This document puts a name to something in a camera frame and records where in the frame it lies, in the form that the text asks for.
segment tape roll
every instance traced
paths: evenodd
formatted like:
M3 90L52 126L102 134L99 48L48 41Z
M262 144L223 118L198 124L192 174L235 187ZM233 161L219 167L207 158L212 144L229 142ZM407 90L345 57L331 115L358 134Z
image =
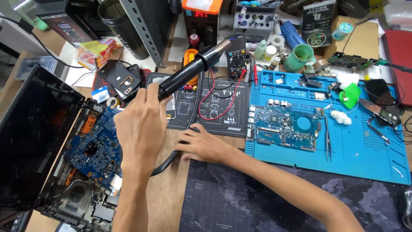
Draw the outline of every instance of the tape roll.
M285 43L285 38L281 35L273 35L270 38L270 43L275 47L280 47Z
M327 59L320 59L316 61L312 66L315 69L315 72L319 72L321 70L326 69L326 67L329 66L329 62Z
M245 55L245 60L246 60L246 63L250 63L251 62L251 60L252 60L252 56L250 55L250 54L246 54Z
M120 105L120 101L119 101L119 99L117 99L115 97L110 97L106 101L106 106L108 106L108 107L113 106L113 107L117 108L118 105Z

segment metal shelf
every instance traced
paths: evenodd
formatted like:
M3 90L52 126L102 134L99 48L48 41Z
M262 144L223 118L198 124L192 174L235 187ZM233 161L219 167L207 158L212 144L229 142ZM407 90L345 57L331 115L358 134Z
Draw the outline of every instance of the metal shelf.
M167 0L120 0L158 68L166 68L163 56L175 15Z

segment black repair mat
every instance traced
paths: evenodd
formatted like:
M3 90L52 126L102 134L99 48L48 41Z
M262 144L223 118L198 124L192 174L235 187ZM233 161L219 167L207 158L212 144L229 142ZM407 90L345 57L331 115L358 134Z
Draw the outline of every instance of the black repair mat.
M147 84L152 83L153 78L170 76L165 73L151 73L147 80ZM230 81L224 79L215 80L215 88L222 89L231 84ZM202 124L205 129L214 135L225 135L238 138L246 138L247 132L247 114L249 111L249 96L250 85L241 81L236 93L235 90L237 82L225 90L214 90L213 93L219 97L227 97L232 94L235 95L233 105L227 113L215 120L204 120L196 113L194 123ZM209 92L208 79L203 79L202 99ZM167 128L185 130L189 124L190 116L193 112L194 104L196 102L196 91L179 90L175 93L176 101L176 118L169 120ZM200 112L205 118L215 118L223 113L228 107L232 97L221 99L210 94L201 104Z
M407 232L397 204L409 186L282 166L331 193L354 213L366 232ZM232 168L191 160L180 232L325 232L313 217L252 177Z

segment cardboard box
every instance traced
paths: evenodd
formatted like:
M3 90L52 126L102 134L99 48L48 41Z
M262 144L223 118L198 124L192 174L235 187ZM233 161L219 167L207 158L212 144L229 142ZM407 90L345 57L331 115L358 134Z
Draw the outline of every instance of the cardboard box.
M338 16L332 24L332 32L344 22L355 26L351 18ZM365 22L356 26L352 35L347 35L342 41L333 39L331 46L325 48L323 56L329 60L337 53L343 53L345 57L350 59L379 59L378 24Z
M36 10L37 17L72 45L101 39L82 18L85 7L76 7L66 0L39 4Z

